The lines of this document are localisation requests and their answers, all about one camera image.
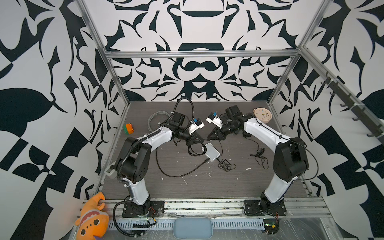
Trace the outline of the white network switch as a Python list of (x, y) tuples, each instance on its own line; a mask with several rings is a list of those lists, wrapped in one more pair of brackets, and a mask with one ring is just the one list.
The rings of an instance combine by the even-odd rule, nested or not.
[(213, 162), (220, 157), (221, 154), (211, 143), (207, 143), (205, 147), (206, 147), (205, 156), (210, 162)]

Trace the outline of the black power adapter with cable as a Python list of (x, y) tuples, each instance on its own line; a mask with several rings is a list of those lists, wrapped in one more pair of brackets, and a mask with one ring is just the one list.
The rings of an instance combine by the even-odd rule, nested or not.
[(219, 141), (219, 144), (220, 144), (221, 150), (220, 150), (220, 155), (217, 157), (217, 160), (219, 161), (218, 168), (225, 171), (225, 172), (230, 172), (230, 171), (236, 169), (236, 167), (237, 167), (236, 164), (232, 164), (232, 163), (230, 163), (229, 160), (222, 158), (223, 153), (224, 153), (224, 148), (223, 148), (221, 141)]

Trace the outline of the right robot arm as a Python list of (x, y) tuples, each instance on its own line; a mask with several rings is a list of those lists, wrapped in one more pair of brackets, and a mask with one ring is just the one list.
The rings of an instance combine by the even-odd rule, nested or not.
[(274, 130), (263, 123), (261, 117), (253, 113), (244, 114), (236, 105), (227, 108), (222, 117), (216, 112), (210, 113), (206, 121), (215, 125), (208, 135), (209, 140), (224, 141), (227, 135), (242, 131), (259, 139), (273, 151), (274, 176), (261, 194), (260, 207), (263, 211), (281, 204), (292, 183), (309, 169), (302, 139), (290, 138)]

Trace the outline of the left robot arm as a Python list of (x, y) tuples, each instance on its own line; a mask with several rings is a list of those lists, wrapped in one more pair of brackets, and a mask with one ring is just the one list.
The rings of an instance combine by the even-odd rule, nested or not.
[(155, 131), (141, 138), (129, 137), (125, 140), (113, 169), (117, 172), (117, 180), (120, 183), (128, 184), (134, 205), (143, 207), (150, 199), (145, 184), (145, 175), (148, 171), (151, 153), (161, 145), (177, 138), (186, 142), (189, 155), (197, 157), (206, 153), (204, 138), (197, 132), (205, 124), (199, 118), (192, 118), (184, 127), (185, 118), (185, 115), (174, 112), (164, 122), (159, 123)]

